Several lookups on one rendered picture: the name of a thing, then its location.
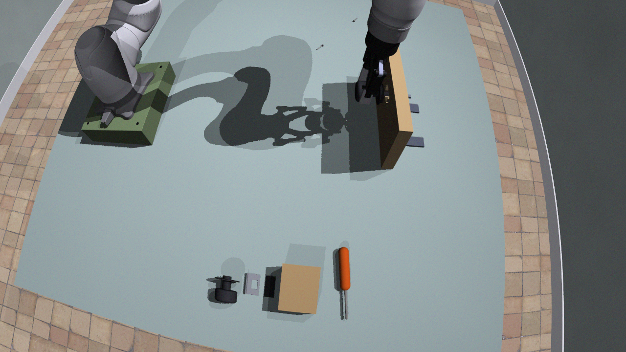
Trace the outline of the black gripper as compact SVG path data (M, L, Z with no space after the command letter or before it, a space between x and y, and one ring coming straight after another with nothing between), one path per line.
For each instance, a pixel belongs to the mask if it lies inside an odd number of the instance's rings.
M364 63L358 81L366 82L366 86L362 86L363 90L358 103L369 105L373 94L377 95L387 75L386 71L383 71L385 63L388 57L397 52L400 43L382 42L369 31L367 31L365 43L367 48L362 59Z

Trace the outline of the black door knob with metal spindle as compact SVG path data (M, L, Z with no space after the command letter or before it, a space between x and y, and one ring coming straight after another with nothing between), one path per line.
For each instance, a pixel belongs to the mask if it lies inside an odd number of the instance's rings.
M366 82L356 82L356 86L355 86L355 99L358 102L358 100L360 99L361 93L362 93L362 85L366 86ZM376 98L376 103L377 105L379 105L380 103L384 102L384 96L389 96L389 92L384 92L384 85L381 84L381 87L377 93L377 95L373 95L373 97ZM408 95L408 98L411 98L411 94Z

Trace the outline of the black rectangular block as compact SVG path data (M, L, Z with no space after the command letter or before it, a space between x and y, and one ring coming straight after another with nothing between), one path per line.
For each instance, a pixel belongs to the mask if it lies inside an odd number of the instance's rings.
M266 276L264 297L274 298L275 277Z

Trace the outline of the tan wooden door panel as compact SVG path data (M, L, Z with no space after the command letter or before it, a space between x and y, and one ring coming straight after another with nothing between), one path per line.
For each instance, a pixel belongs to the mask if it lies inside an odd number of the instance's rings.
M400 48L388 57L384 66L387 72L382 84L389 96L377 105L380 142L380 164L382 169L393 169L413 134L413 122L405 85L404 69Z

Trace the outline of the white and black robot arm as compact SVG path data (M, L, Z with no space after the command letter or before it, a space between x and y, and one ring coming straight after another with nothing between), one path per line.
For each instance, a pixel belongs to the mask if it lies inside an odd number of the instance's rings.
M374 37L386 43L404 42L426 0L372 0L367 21ZM135 69L144 45L162 12L162 0L112 0L105 25L91 27L77 40L74 55L81 77L100 98L96 114L108 124L115 116L127 120L134 112L153 72Z

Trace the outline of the orange-handled screwdriver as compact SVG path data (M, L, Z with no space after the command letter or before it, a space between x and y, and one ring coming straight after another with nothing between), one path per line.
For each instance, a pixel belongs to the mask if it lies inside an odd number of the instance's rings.
M350 289L350 265L349 250L342 247L338 250L338 269L340 278L340 289L344 290L346 319L347 319L347 290Z

